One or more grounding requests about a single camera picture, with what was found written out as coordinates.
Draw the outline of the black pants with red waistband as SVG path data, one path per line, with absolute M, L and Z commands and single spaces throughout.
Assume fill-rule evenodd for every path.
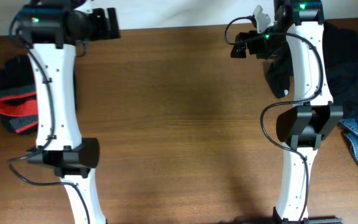
M 35 84 L 0 82 L 0 119 L 10 133 L 30 134 L 39 124 Z

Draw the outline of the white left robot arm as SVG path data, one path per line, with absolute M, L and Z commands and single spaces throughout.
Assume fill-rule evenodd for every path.
M 95 8 L 92 1 L 31 1 L 9 27 L 10 40 L 29 56 L 35 80 L 37 139 L 24 160 L 53 170 L 76 223 L 107 221 L 96 188 L 99 141 L 84 138 L 76 118 L 76 46 L 119 36 L 115 8 Z

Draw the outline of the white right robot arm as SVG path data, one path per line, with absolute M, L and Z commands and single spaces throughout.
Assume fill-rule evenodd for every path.
M 278 141 L 267 139 L 283 149 L 280 196 L 273 208 L 271 223 L 342 223 L 337 217 L 310 218 L 308 196 L 310 175 L 321 143 L 343 116 L 334 104 L 326 79 L 323 55 L 324 13 L 321 1 L 275 1 L 272 19 L 262 6 L 247 16 L 255 30 L 240 33 L 232 58 L 279 58 L 288 47 L 293 68 L 294 99 L 290 109 L 277 117 Z

